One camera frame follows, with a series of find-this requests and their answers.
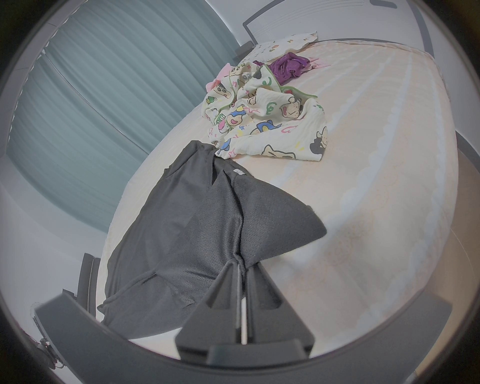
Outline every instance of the purple garment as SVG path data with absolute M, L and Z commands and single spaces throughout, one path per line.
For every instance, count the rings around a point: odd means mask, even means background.
M 280 85 L 285 84 L 292 77 L 300 77 L 302 70 L 308 65 L 310 60 L 305 57 L 297 56 L 295 53 L 288 52 L 281 58 L 275 60 L 268 67 L 276 77 Z M 259 61 L 254 61 L 257 65 L 264 65 Z

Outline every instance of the bed sheet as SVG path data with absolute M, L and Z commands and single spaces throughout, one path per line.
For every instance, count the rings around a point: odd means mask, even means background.
M 393 43 L 325 41 L 299 54 L 331 64 L 289 83 L 317 95 L 325 110 L 324 157 L 235 160 L 310 205 L 327 227 L 322 239 L 263 262 L 314 333 L 316 356 L 372 330 L 425 287 L 453 218 L 458 159 L 450 102 L 428 53 Z M 100 262 L 97 303 L 105 299 L 112 251 L 185 145 L 208 142 L 209 124 L 196 107 L 126 186 Z M 134 342 L 178 357 L 175 334 Z

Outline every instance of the floral pillow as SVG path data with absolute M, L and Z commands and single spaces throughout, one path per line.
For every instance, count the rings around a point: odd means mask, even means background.
M 297 53 L 301 51 L 307 44 L 318 40 L 317 33 L 300 33 L 292 36 L 284 37 L 280 40 L 270 41 L 255 46 L 242 62 L 260 61 L 269 62 L 282 57 L 287 52 Z

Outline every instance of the curtain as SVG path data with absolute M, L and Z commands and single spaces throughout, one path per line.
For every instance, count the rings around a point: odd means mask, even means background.
M 107 231 L 130 177 L 238 47 L 204 0 L 89 0 L 30 72 L 8 156 L 55 205 Z

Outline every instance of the gray fabric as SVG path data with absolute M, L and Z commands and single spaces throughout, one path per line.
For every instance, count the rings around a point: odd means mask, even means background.
M 126 338 L 182 326 L 228 260 L 245 271 L 326 233 L 311 208 L 214 153 L 183 149 L 108 261 L 98 309 Z

